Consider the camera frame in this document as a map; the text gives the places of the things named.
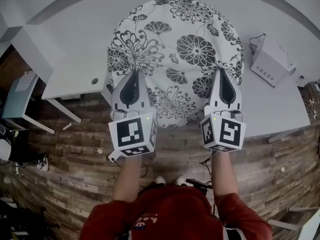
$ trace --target white sneaker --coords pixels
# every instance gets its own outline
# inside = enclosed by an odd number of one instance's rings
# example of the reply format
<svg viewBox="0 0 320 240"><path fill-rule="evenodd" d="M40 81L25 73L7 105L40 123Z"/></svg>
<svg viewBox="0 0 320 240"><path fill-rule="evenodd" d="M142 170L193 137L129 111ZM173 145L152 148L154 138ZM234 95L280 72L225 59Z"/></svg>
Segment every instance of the white sneaker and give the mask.
<svg viewBox="0 0 320 240"><path fill-rule="evenodd" d="M47 172L49 169L49 161L48 161L48 155L46 153L43 153L43 159L42 160L38 160L36 162L36 167L39 170L45 171Z"/></svg>
<svg viewBox="0 0 320 240"><path fill-rule="evenodd" d="M154 182L157 184L162 183L162 184L166 185L166 181L165 181L164 177L161 177L161 176L156 177Z"/></svg>
<svg viewBox="0 0 320 240"><path fill-rule="evenodd" d="M178 176L175 179L175 183L174 184L181 186L182 184L185 184L185 183L186 183L185 178L183 176Z"/></svg>

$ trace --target black and white floral pattern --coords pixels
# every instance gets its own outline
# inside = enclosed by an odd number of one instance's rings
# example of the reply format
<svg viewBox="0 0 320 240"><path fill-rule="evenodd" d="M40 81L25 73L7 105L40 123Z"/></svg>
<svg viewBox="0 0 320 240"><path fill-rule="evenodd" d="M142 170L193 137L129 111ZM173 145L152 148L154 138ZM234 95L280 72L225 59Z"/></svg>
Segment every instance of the black and white floral pattern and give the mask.
<svg viewBox="0 0 320 240"><path fill-rule="evenodd" d="M193 92L200 98L208 99L211 93L211 77L201 77L193 82Z"/></svg>
<svg viewBox="0 0 320 240"><path fill-rule="evenodd" d="M188 93L182 93L178 86L170 86L166 91L156 87L155 95L155 108L160 119L185 119L190 112L196 110Z"/></svg>
<svg viewBox="0 0 320 240"><path fill-rule="evenodd" d="M180 17L182 21L191 21L191 23L202 22L205 23L214 16L212 10L202 2L195 2L193 0L172 0L170 2L172 8L170 12L172 17Z"/></svg>
<svg viewBox="0 0 320 240"><path fill-rule="evenodd" d="M131 71L143 71L160 127L200 118L216 69L226 70L238 84L244 70L233 25L194 0L152 0L130 11L113 32L106 60L112 87Z"/></svg>
<svg viewBox="0 0 320 240"><path fill-rule="evenodd" d="M149 24L145 25L144 29L157 35L171 31L169 24L161 21L151 21Z"/></svg>
<svg viewBox="0 0 320 240"><path fill-rule="evenodd" d="M201 36L193 34L182 36L177 41L176 50L181 59L192 65L209 67L215 62L215 49Z"/></svg>
<svg viewBox="0 0 320 240"><path fill-rule="evenodd" d="M170 53L170 54L169 54L169 58L171 59L171 61L172 61L173 63L179 64L179 60L178 60L176 54Z"/></svg>
<svg viewBox="0 0 320 240"><path fill-rule="evenodd" d="M169 67L166 71L166 76L172 80L173 82L179 83L179 84L187 84L188 80L185 76L185 72L180 72L178 70L175 70L172 67Z"/></svg>
<svg viewBox="0 0 320 240"><path fill-rule="evenodd" d="M206 28L210 31L215 37L219 36L219 31L214 27L214 23L209 23Z"/></svg>
<svg viewBox="0 0 320 240"><path fill-rule="evenodd" d="M228 41L237 40L235 38L235 31L234 31L233 27L230 24L228 24L227 22L224 22L221 24L221 31L222 31L226 40L228 40Z"/></svg>
<svg viewBox="0 0 320 240"><path fill-rule="evenodd" d="M160 64L165 55L160 53L160 49L165 46L159 44L156 39L147 39L143 30L138 31L139 35L126 30L114 34L111 47L126 54L128 67L125 70L117 71L118 76L126 75L128 71L142 70L145 75L152 76L155 68L162 67Z"/></svg>

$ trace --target white desk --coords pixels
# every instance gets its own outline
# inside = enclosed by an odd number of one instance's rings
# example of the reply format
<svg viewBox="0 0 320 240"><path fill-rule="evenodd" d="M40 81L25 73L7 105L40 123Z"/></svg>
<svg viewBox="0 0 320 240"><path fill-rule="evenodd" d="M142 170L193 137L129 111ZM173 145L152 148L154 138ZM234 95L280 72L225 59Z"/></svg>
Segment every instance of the white desk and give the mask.
<svg viewBox="0 0 320 240"><path fill-rule="evenodd" d="M88 54L70 55L63 58L50 76L43 92L42 99L51 102L54 98L89 93L101 93L111 103L111 95L107 90L107 54L103 63L92 60L97 58Z"/></svg>
<svg viewBox="0 0 320 240"><path fill-rule="evenodd" d="M243 44L244 73L240 86L246 137L275 134L309 126L310 120L296 83L285 78L273 88L250 70L253 63L248 44Z"/></svg>

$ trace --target wooden floor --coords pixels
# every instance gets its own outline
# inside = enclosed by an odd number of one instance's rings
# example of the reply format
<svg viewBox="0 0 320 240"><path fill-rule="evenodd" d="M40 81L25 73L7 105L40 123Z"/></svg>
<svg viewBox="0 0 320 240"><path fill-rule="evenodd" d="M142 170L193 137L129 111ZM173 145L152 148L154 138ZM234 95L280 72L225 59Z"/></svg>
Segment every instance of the wooden floor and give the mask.
<svg viewBox="0 0 320 240"><path fill-rule="evenodd" d="M49 103L41 108L40 122L55 129L56 134L32 127L29 142L48 153L48 172L31 165L14 175L13 166L0 166L1 189L23 207L36 212L46 207L47 220L61 225L54 229L58 239L78 239L92 208L111 200L119 171L108 161L113 151L108 129L110 108L96 95L89 98L67 105L82 118L82 123L59 114ZM63 130L70 122L72 126ZM266 220L280 217L290 206L320 205L315 126L313 121L312 126L272 144L267 138L247 139L244 150L231 153L241 198ZM160 129L156 153L143 157L147 174L141 185L147 186L156 176L163 176L168 182L178 175L206 182L210 180L209 173L199 162L209 156L202 147L198 126ZM207 197L212 203L213 194L208 193ZM274 239L294 239L295 235L288 232L275 231Z"/></svg>

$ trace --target white table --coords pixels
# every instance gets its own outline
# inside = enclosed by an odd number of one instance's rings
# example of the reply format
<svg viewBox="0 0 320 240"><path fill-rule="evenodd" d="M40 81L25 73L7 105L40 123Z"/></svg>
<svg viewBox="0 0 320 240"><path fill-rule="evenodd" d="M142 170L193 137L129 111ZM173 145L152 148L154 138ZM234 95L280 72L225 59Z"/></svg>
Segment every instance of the white table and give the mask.
<svg viewBox="0 0 320 240"><path fill-rule="evenodd" d="M57 65L50 76L42 95L43 100L52 102L54 98L89 93L101 93L111 104L111 94L107 85L107 64L105 67L90 60L85 52L76 56L66 56Z"/></svg>
<svg viewBox="0 0 320 240"><path fill-rule="evenodd" d="M28 115L26 115L26 109L31 97L31 94L36 86L36 83L38 81L39 77L36 75L33 80L31 81L29 87L24 91L16 91L17 85L19 83L20 78L16 79L13 84L11 85L10 91L8 93L8 96L6 98L4 108L3 108L3 114L2 118L5 119L7 122L12 124L13 126L25 130L22 126L18 125L11 119L13 118L23 118L24 120L28 121L29 123L51 133L54 134L55 131L51 128L48 128L47 126L37 122L36 120L30 118ZM81 119L77 117L75 114L73 114L71 111L66 109L63 105L61 105L58 101L55 99L49 99L48 100L52 105L54 105L57 109L59 109L61 112L65 113L70 118L74 119L76 122L81 123Z"/></svg>
<svg viewBox="0 0 320 240"><path fill-rule="evenodd" d="M273 226L277 226L287 230L293 230L299 232L297 240L313 240L320 223L320 208L309 208L309 207L290 207L289 212L311 212L312 217L308 219L304 224L291 224L281 222L274 219L269 219L268 223Z"/></svg>
<svg viewBox="0 0 320 240"><path fill-rule="evenodd" d="M297 128L309 126L308 113L294 80L287 77L273 88L250 70L253 61L248 44L243 44L243 49L245 68L240 89L245 136L279 133L269 139L272 142Z"/></svg>
<svg viewBox="0 0 320 240"><path fill-rule="evenodd" d="M275 141L295 129L309 126L310 120L296 83L285 78L273 88L260 76L250 70L252 55L248 44L243 44L245 69L242 91L246 137L277 134ZM44 90L42 99L52 99L86 93L101 93L111 104L111 94L106 88L107 68L94 68L86 56L66 59L56 67Z"/></svg>

